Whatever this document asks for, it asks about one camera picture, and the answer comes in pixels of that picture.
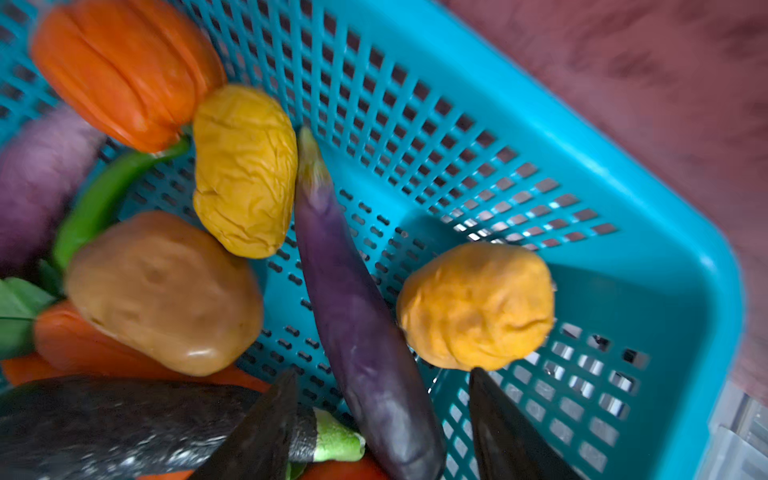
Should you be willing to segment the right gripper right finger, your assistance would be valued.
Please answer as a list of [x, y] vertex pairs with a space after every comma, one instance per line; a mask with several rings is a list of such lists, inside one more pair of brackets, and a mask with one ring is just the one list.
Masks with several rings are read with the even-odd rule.
[[479, 367], [470, 372], [469, 411], [481, 479], [580, 479]]

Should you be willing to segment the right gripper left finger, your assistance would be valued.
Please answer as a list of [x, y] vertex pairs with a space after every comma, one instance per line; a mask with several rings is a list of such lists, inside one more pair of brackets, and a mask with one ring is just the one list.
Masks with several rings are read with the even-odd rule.
[[284, 479], [297, 406], [297, 374], [289, 369], [190, 478]]

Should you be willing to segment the purple eggplant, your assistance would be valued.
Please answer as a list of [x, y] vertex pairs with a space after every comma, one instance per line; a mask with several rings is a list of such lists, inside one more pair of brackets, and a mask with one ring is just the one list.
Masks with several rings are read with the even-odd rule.
[[369, 450], [392, 479], [437, 479], [446, 445], [402, 330], [356, 248], [310, 128], [297, 133], [294, 230], [320, 343]]

